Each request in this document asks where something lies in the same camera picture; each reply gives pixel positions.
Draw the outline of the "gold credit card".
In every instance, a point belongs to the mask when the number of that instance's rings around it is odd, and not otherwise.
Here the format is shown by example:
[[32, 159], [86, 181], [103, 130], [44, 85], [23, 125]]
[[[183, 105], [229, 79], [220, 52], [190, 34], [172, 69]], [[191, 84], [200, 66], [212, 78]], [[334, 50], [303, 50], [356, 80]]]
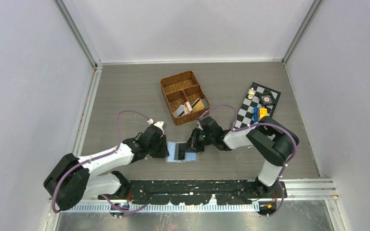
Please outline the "gold credit card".
[[203, 99], [197, 98], [192, 104], [191, 104], [192, 112], [198, 112], [205, 108]]

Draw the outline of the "black credit card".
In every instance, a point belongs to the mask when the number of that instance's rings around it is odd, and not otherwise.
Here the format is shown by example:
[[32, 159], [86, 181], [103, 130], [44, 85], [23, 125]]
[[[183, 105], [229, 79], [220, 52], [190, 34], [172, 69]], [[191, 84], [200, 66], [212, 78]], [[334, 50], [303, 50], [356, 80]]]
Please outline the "black credit card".
[[185, 159], [185, 153], [190, 150], [191, 145], [187, 143], [179, 143], [177, 144], [178, 151], [177, 151], [177, 159], [178, 160], [184, 160]]

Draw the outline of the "taupe leather card holder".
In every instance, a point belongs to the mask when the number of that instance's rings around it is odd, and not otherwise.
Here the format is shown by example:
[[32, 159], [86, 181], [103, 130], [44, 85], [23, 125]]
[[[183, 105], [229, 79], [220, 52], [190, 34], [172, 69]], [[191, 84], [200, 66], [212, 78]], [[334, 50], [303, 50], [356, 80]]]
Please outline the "taupe leather card holder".
[[168, 142], [166, 163], [193, 163], [199, 161], [199, 154], [185, 142]]

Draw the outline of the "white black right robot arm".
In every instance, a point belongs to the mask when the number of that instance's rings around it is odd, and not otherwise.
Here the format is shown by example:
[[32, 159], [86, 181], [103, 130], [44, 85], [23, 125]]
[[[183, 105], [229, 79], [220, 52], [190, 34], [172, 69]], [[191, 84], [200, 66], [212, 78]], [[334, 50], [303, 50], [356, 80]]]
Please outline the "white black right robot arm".
[[299, 138], [269, 116], [244, 128], [224, 130], [210, 116], [198, 122], [186, 143], [180, 144], [179, 154], [199, 153], [212, 145], [220, 151], [254, 146], [265, 159], [262, 170], [255, 179], [256, 192], [269, 197], [275, 191], [280, 174], [294, 156]]

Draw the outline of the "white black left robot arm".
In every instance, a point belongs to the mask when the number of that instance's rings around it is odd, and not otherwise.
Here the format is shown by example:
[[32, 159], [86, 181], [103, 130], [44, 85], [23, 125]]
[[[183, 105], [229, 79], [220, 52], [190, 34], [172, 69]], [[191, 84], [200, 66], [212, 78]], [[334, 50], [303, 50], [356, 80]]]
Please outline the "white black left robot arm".
[[66, 211], [81, 199], [102, 194], [123, 199], [128, 195], [128, 180], [114, 169], [132, 164], [147, 156], [168, 155], [165, 123], [155, 122], [139, 133], [138, 138], [125, 139], [118, 146], [82, 157], [64, 155], [45, 179], [43, 187], [55, 202], [54, 211]]

